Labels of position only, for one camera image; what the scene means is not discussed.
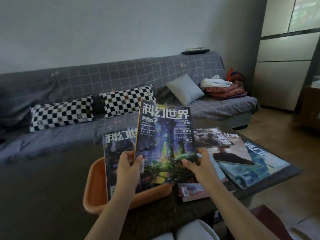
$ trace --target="white wall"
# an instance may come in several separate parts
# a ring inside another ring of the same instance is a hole
[[[267,0],[0,0],[0,74],[205,46],[253,73]]]

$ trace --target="magazine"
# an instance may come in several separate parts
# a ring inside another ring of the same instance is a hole
[[[244,145],[254,166],[218,163],[223,172],[243,190],[290,165],[250,141],[244,141]]]
[[[211,147],[207,150],[213,154],[217,162],[232,164],[254,165],[245,144],[238,134],[225,133],[225,136],[233,145],[230,147]]]
[[[113,196],[117,182],[117,169],[120,155],[123,151],[133,151],[136,144],[137,128],[125,128],[103,134],[103,148],[106,166],[106,189],[108,201]],[[140,184],[136,193],[151,189],[156,184]]]
[[[196,129],[194,131],[194,139],[197,148],[227,147],[233,145],[218,128]]]
[[[221,168],[218,166],[217,162],[214,160],[212,154],[210,155],[210,161],[212,162],[219,179],[223,182],[226,188],[233,192],[235,187],[234,185],[227,179],[226,175],[222,172]],[[209,194],[203,189],[201,184],[178,184],[179,195],[182,197],[183,202],[188,202],[192,200],[198,200],[202,198],[208,198]]]
[[[139,155],[140,178],[147,183],[196,182],[181,162],[198,163],[190,108],[141,100],[135,158]]]

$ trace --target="white towel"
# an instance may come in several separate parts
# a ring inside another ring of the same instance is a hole
[[[200,88],[204,90],[205,88],[226,88],[229,87],[232,84],[230,81],[225,81],[220,79],[219,75],[215,75],[213,78],[206,78],[201,81]]]

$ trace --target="light gray pillow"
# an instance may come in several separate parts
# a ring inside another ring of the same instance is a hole
[[[202,90],[195,84],[188,74],[178,77],[177,79],[167,82],[166,87],[178,98],[183,106],[204,96]]]

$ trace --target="plastic basket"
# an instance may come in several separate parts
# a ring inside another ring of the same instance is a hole
[[[162,184],[137,193],[131,202],[129,210],[168,196],[172,192],[172,187],[173,185],[171,184]],[[104,157],[102,157],[90,167],[83,195],[83,206],[90,214],[101,214],[107,203],[106,170]]]

